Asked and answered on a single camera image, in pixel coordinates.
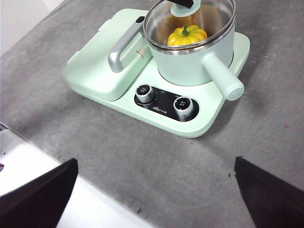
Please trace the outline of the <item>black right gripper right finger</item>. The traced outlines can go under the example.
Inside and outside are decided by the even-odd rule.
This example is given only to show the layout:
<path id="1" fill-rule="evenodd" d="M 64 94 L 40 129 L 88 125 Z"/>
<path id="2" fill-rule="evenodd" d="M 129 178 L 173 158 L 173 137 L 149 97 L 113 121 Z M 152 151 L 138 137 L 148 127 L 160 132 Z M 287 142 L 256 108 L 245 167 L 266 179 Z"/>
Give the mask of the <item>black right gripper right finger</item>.
<path id="1" fill-rule="evenodd" d="M 302 228 L 304 191 L 236 157 L 234 171 L 241 196 L 257 228 Z"/>

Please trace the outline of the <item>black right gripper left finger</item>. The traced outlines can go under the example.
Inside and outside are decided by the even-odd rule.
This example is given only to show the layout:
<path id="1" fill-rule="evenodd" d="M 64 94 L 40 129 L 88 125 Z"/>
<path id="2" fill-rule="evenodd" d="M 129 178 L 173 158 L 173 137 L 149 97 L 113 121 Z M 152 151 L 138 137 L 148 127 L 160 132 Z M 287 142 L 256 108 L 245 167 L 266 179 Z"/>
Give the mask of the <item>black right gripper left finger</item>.
<path id="1" fill-rule="evenodd" d="M 0 197 L 2 228 L 55 228 L 71 197 L 78 175 L 72 158 Z"/>

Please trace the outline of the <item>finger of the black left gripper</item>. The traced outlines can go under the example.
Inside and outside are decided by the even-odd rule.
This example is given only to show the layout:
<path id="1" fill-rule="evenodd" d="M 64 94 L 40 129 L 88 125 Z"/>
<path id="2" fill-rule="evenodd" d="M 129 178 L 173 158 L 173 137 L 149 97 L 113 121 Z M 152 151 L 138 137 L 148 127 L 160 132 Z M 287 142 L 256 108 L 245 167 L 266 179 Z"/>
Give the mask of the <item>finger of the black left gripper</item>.
<path id="1" fill-rule="evenodd" d="M 191 8 L 193 5 L 193 0 L 171 0 L 175 4 L 181 5 L 186 8 Z"/>

